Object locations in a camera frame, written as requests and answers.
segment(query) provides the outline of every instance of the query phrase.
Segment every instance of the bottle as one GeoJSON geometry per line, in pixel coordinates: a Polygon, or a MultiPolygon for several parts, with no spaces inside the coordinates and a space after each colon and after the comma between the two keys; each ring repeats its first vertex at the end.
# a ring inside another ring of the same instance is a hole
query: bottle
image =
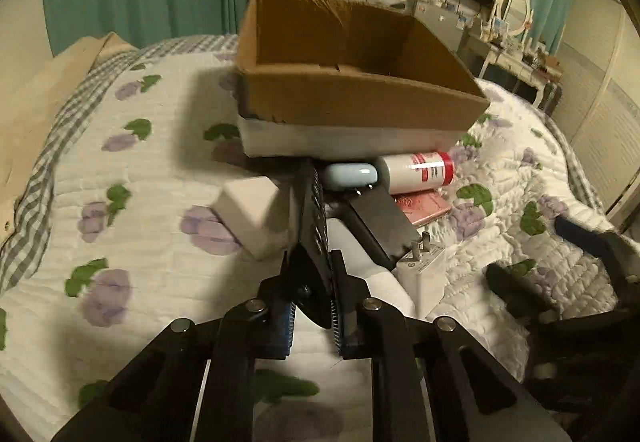
{"type": "Polygon", "coordinates": [[[453,180],[453,161],[446,153],[413,153],[379,157],[378,180],[392,195],[447,186],[453,180]]]}

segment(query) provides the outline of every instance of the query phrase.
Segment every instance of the green leaf pattern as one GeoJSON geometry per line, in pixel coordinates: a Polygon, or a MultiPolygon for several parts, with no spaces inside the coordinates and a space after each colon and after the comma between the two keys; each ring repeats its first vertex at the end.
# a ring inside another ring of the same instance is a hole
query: green leaf pattern
{"type": "Polygon", "coordinates": [[[513,265],[505,267],[505,269],[507,271],[511,272],[514,276],[524,277],[535,266],[536,266],[536,260],[535,259],[531,259],[531,258],[527,258],[527,259],[524,259],[524,260],[522,260],[520,262],[514,263],[513,265]]]}
{"type": "Polygon", "coordinates": [[[80,393],[78,393],[78,409],[84,408],[84,406],[89,404],[94,398],[102,395],[108,383],[106,380],[96,380],[80,388],[80,393]]]}
{"type": "Polygon", "coordinates": [[[128,122],[124,129],[132,131],[138,140],[146,140],[151,135],[151,122],[146,118],[136,118],[128,122]]]}
{"type": "Polygon", "coordinates": [[[127,206],[127,200],[131,197],[131,191],[122,184],[115,184],[107,189],[107,198],[111,200],[111,203],[107,205],[108,219],[107,227],[113,224],[117,214],[125,209],[127,206]]]}
{"type": "Polygon", "coordinates": [[[65,281],[65,294],[69,297],[78,297],[84,287],[89,286],[94,274],[108,267],[109,263],[105,257],[91,260],[86,265],[77,266],[71,273],[71,277],[65,281]]]}
{"type": "Polygon", "coordinates": [[[476,122],[484,124],[487,120],[491,120],[492,118],[495,118],[495,115],[492,115],[491,113],[482,113],[476,122]]]}
{"type": "Polygon", "coordinates": [[[524,213],[520,219],[520,228],[529,235],[535,236],[546,231],[546,225],[540,219],[542,213],[538,211],[536,202],[529,202],[524,207],[524,213]]]}
{"type": "Polygon", "coordinates": [[[256,370],[254,380],[254,404],[262,401],[277,404],[284,396],[312,396],[320,388],[311,380],[279,374],[273,370],[256,370]]]}
{"type": "Polygon", "coordinates": [[[161,75],[145,75],[140,81],[140,93],[146,93],[160,79],[161,75]]]}
{"type": "Polygon", "coordinates": [[[463,146],[473,146],[473,147],[482,147],[482,142],[479,141],[476,137],[471,135],[470,133],[465,133],[460,139],[463,146]]]}
{"type": "Polygon", "coordinates": [[[234,138],[240,138],[240,132],[238,131],[238,128],[233,124],[214,124],[203,133],[202,138],[210,142],[213,142],[220,138],[231,140],[234,138]]]}
{"type": "Polygon", "coordinates": [[[468,186],[460,187],[460,189],[456,191],[456,196],[459,198],[473,198],[474,206],[482,207],[487,216],[491,215],[494,211],[491,191],[481,184],[469,184],[468,186]]]}

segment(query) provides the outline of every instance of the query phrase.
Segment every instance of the cardboard box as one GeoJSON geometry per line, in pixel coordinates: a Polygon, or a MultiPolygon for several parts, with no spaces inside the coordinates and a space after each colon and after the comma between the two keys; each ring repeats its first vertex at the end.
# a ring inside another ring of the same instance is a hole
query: cardboard box
{"type": "Polygon", "coordinates": [[[236,57],[249,156],[446,151],[489,106],[415,18],[346,0],[250,0],[236,57]]]}

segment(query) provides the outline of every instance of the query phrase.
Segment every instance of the white mirror frame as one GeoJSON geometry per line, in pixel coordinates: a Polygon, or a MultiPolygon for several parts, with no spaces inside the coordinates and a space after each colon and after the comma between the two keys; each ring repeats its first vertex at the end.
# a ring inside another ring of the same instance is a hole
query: white mirror frame
{"type": "MultiPolygon", "coordinates": [[[[492,9],[492,12],[491,12],[491,18],[497,17],[500,19],[504,19],[505,14],[509,11],[509,8],[511,7],[512,0],[508,1],[508,5],[504,13],[500,13],[502,5],[505,3],[505,1],[507,0],[495,0],[494,8],[492,9]]],[[[522,26],[520,28],[513,28],[509,30],[508,34],[510,36],[517,36],[523,33],[523,31],[527,26],[527,22],[531,18],[531,0],[524,0],[524,1],[525,1],[525,5],[527,6],[527,13],[525,14],[524,21],[522,22],[522,26]]]]}

